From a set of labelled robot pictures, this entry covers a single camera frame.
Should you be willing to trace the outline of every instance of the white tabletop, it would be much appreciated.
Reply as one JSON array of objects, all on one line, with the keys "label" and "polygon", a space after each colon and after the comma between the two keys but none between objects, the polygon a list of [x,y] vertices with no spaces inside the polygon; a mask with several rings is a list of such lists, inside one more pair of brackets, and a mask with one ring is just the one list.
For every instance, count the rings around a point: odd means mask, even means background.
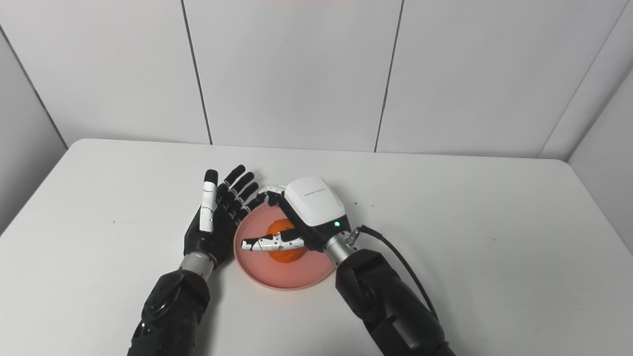
[{"label": "white tabletop", "polygon": [[[408,259],[457,355],[633,350],[633,257],[566,163],[81,140],[0,237],[0,355],[125,355],[204,172],[238,163],[262,184],[326,179]],[[274,291],[230,262],[210,287],[196,355],[380,355],[333,276]]]}]

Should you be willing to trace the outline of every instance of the robotic hand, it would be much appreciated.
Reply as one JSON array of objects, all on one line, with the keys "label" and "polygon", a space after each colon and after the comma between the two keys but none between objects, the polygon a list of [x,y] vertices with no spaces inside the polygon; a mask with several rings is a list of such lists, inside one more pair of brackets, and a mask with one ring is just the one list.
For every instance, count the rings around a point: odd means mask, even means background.
[{"label": "robotic hand", "polygon": [[[295,226],[276,236],[242,242],[245,250],[270,251],[307,247],[327,254],[336,264],[336,289],[386,356],[454,356],[426,292],[404,258],[378,232],[361,226],[351,230],[340,199],[319,177],[305,177],[287,186],[267,186],[260,195],[279,204]],[[358,249],[361,232],[387,244],[404,263],[429,309],[402,282],[378,252]]]},{"label": "robotic hand", "polygon": [[207,171],[203,202],[185,234],[185,257],[150,292],[128,356],[193,355],[197,327],[210,300],[206,281],[232,255],[242,219],[265,199],[261,194],[246,203],[259,186],[251,183],[252,172],[242,175],[245,171],[239,165],[219,186],[218,173]]}]

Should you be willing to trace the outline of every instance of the orange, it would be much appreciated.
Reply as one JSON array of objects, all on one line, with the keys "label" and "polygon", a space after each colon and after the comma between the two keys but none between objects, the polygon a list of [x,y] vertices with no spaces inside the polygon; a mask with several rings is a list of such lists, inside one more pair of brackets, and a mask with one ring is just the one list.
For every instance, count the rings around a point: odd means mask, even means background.
[{"label": "orange", "polygon": [[[272,225],[268,227],[268,231],[266,233],[270,235],[276,235],[279,231],[289,230],[293,228],[294,228],[294,225],[290,223],[290,220],[281,219],[272,223]],[[303,256],[303,254],[306,253],[307,250],[308,249],[306,249],[305,247],[302,247],[302,248],[295,248],[293,250],[269,251],[268,254],[275,261],[287,264],[289,262],[296,261],[299,258],[301,258],[301,256]]]}]

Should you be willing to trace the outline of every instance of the white backdrop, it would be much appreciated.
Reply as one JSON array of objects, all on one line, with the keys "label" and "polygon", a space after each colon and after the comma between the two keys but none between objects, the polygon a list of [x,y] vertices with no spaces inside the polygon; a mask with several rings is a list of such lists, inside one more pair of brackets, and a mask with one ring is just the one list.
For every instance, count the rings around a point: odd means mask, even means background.
[{"label": "white backdrop", "polygon": [[218,144],[566,159],[633,57],[627,3],[406,0],[396,42],[401,1],[184,0],[199,81],[178,1],[0,0],[0,24],[69,144],[208,123]]},{"label": "white backdrop", "polygon": [[0,234],[65,151],[0,33]]},{"label": "white backdrop", "polygon": [[574,152],[569,163],[633,251],[633,74]]}]

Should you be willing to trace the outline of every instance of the black cable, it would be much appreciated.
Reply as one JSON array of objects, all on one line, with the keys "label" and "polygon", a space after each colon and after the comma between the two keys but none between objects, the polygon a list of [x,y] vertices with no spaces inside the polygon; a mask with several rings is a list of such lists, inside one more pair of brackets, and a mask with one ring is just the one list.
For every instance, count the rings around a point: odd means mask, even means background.
[{"label": "black cable", "polygon": [[394,245],[392,245],[381,233],[379,233],[378,231],[372,229],[371,227],[367,227],[365,225],[362,225],[362,226],[358,227],[358,230],[360,232],[364,232],[365,234],[371,235],[371,236],[381,240],[383,244],[387,245],[387,247],[389,247],[391,249],[391,251],[393,251],[393,253],[396,255],[396,257],[398,257],[400,262],[404,265],[406,271],[409,272],[409,275],[411,275],[411,278],[413,278],[413,282],[415,282],[415,285],[418,286],[418,289],[420,290],[420,293],[422,293],[422,297],[424,297],[424,301],[427,303],[427,306],[429,308],[429,312],[431,313],[431,315],[433,315],[434,318],[436,318],[437,321],[439,321],[439,318],[437,317],[437,312],[436,312],[435,308],[433,307],[433,303],[431,303],[431,299],[429,298],[429,295],[427,294],[427,291],[424,290],[424,287],[422,286],[422,283],[420,283],[420,280],[418,279],[418,276],[415,275],[415,272],[413,271],[411,266],[409,266],[409,263],[407,263],[407,261],[404,259],[404,257],[400,254],[398,249]]}]

